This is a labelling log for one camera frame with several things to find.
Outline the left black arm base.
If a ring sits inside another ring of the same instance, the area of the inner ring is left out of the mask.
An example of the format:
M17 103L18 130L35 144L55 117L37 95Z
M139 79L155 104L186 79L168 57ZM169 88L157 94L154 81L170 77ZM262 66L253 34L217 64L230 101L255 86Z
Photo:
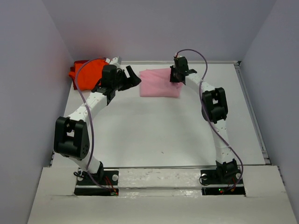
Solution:
M73 172L76 177L74 194L76 196L118 196L119 171L116 169L104 169L100 180L96 174L92 174L94 181L88 173L78 169Z

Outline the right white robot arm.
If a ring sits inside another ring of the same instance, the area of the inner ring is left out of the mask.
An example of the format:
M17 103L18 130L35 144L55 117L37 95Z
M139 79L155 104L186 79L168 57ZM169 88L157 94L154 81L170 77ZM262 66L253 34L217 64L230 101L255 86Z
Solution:
M171 66L170 82L183 83L199 95L201 112L204 120L211 128L216 151L216 168L201 172L201 184L236 186L242 178L242 171L238 168L236 155L228 142L227 115L228 104L225 90L222 87L214 87L197 75L197 71L190 69L184 56L175 56L174 65Z

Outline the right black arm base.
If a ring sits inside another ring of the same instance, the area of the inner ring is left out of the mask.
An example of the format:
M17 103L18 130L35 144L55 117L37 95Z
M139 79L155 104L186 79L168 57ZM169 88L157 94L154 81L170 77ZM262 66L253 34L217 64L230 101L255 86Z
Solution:
M199 183L202 185L203 196L245 196L243 179L239 180L240 173L233 175L228 180L221 180L215 169L204 169L200 171Z

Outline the pink t shirt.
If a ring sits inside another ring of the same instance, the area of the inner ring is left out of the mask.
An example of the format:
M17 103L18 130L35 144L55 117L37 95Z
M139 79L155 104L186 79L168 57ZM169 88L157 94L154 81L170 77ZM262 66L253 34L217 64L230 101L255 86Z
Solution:
M178 98L183 87L182 83L170 82L170 68L143 70L139 72L140 97L173 97Z

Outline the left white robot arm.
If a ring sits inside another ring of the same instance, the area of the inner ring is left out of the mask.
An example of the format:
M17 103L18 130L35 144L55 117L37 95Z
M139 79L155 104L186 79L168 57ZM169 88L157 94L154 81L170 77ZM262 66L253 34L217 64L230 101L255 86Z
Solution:
M131 66L125 70L116 65L103 67L102 76L83 104L67 117L59 117L55 123L54 152L74 161L92 184L103 180L102 162L93 156L94 130L93 118L115 97L117 91L136 87L141 79Z

